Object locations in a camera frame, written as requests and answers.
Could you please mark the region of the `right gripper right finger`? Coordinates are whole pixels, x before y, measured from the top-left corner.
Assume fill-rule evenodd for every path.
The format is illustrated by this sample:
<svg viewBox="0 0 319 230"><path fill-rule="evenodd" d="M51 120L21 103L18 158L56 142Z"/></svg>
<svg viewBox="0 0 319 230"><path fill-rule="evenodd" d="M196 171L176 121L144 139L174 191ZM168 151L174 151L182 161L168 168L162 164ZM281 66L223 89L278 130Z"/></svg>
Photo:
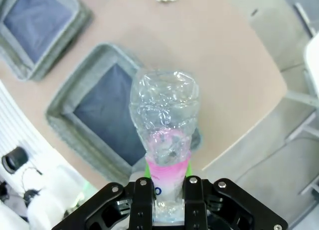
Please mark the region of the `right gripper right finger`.
<svg viewBox="0 0 319 230"><path fill-rule="evenodd" d="M195 176L188 166L183 183L187 230L286 230L281 216L230 179L214 183Z"/></svg>

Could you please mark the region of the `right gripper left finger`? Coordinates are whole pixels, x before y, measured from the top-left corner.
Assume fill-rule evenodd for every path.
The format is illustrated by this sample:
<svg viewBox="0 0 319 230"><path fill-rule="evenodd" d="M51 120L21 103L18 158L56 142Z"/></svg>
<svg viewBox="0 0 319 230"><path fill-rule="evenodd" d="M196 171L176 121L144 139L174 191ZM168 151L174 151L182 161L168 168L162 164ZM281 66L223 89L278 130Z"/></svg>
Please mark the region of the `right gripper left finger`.
<svg viewBox="0 0 319 230"><path fill-rule="evenodd" d="M154 185L149 167L127 186L112 182L58 223L54 230L112 230L129 218L130 230L153 227Z"/></svg>

